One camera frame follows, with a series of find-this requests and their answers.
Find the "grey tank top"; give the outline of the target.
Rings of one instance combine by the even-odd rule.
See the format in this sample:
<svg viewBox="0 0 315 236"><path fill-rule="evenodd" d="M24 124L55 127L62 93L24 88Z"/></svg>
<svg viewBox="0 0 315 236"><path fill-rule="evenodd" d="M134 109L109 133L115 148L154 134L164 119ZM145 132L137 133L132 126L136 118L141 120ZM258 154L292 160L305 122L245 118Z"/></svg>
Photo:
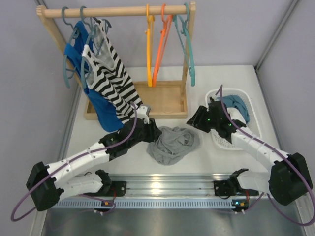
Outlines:
<svg viewBox="0 0 315 236"><path fill-rule="evenodd" d="M164 166L171 166L181 161L200 145L198 134L181 127L161 126L161 135L147 147L148 155Z"/></svg>

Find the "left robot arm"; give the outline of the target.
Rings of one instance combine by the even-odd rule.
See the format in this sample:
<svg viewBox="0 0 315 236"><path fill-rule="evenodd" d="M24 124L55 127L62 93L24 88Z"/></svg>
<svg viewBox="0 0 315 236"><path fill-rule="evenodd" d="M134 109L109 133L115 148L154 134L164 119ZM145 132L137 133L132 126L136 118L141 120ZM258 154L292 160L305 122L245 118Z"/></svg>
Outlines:
<svg viewBox="0 0 315 236"><path fill-rule="evenodd" d="M107 195L112 185L108 173L97 170L85 176L83 172L125 155L140 142L155 142L161 134L154 119L145 123L132 118L118 131L105 135L74 156L47 165L36 163L26 183L35 208L45 211L65 198L80 194Z"/></svg>

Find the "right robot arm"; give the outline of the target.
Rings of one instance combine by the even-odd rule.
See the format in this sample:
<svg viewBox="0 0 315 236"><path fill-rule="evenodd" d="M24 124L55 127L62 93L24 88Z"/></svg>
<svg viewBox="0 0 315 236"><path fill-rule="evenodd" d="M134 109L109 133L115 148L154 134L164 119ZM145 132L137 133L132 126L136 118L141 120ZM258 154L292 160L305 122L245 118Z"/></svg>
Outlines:
<svg viewBox="0 0 315 236"><path fill-rule="evenodd" d="M261 173L246 168L235 171L229 183L235 195L241 195L247 189L256 190L271 195L286 206L313 189L305 158L259 139L248 128L238 109L228 108L220 101L201 105L187 125L205 133L217 132L220 138L245 151L265 168Z"/></svg>

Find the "yellow plastic hanger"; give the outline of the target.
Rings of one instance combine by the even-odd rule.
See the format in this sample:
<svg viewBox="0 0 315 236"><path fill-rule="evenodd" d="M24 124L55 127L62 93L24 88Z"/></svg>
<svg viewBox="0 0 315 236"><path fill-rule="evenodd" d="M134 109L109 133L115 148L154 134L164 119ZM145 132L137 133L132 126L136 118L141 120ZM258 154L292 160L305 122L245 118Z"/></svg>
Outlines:
<svg viewBox="0 0 315 236"><path fill-rule="evenodd" d="M153 37L154 37L154 21L155 17L149 13L150 6L146 4L146 19L147 19L147 30L145 34L147 36L147 46L146 46L146 55L147 55L147 83L148 87L153 86L152 79L152 53L153 53Z"/></svg>

